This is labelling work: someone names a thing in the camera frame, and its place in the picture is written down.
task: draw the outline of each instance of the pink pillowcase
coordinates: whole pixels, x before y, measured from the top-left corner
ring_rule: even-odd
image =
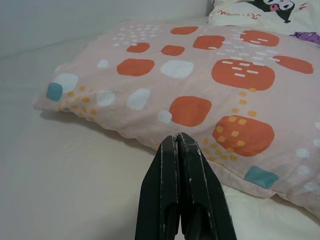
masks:
[[[53,74],[35,107],[154,149],[195,138],[220,181],[320,216],[320,55],[248,28],[126,21]]]

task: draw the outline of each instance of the clamp jaw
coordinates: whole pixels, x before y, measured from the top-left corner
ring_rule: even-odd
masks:
[[[168,136],[142,182],[135,240],[237,240],[222,186],[197,142]]]

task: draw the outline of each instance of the cartoon character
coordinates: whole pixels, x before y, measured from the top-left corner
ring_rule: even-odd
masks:
[[[284,23],[288,24],[290,14],[295,8],[295,3],[291,0],[254,0],[249,1],[249,4],[256,6],[264,12],[276,12]]]
[[[316,32],[295,32],[290,36],[320,45],[320,36]]]

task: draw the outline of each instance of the mattress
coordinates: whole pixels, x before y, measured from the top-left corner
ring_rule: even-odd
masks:
[[[96,37],[0,59],[0,239],[134,239],[155,152],[72,113],[32,108],[55,68]],[[223,188],[238,240],[319,240],[319,219],[301,207]]]

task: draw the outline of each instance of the cartoon print pillowcase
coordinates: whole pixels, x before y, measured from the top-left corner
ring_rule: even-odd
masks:
[[[252,27],[286,35],[320,33],[319,10],[318,0],[225,1],[216,5],[210,13],[208,24]],[[320,39],[313,35],[312,42],[320,42]]]

